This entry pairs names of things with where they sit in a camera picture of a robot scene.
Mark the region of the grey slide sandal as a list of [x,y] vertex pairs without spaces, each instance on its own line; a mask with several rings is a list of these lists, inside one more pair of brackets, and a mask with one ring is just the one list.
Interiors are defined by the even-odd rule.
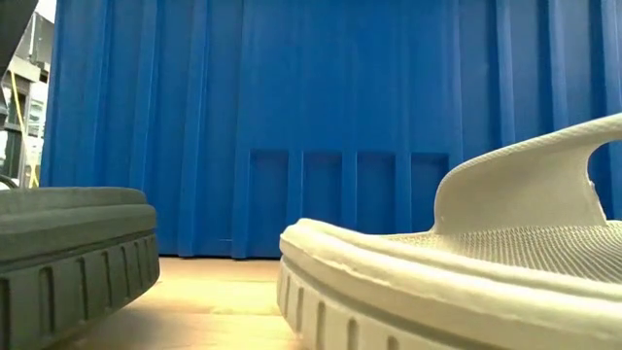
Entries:
[[622,113],[472,158],[432,227],[368,234],[300,219],[277,303],[307,350],[622,350],[622,220],[588,174]]

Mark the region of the blue plastic bin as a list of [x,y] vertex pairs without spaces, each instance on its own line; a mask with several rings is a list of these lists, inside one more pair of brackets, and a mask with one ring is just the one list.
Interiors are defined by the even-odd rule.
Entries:
[[433,221],[463,161],[622,112],[622,0],[57,0],[40,182],[143,191],[159,251]]

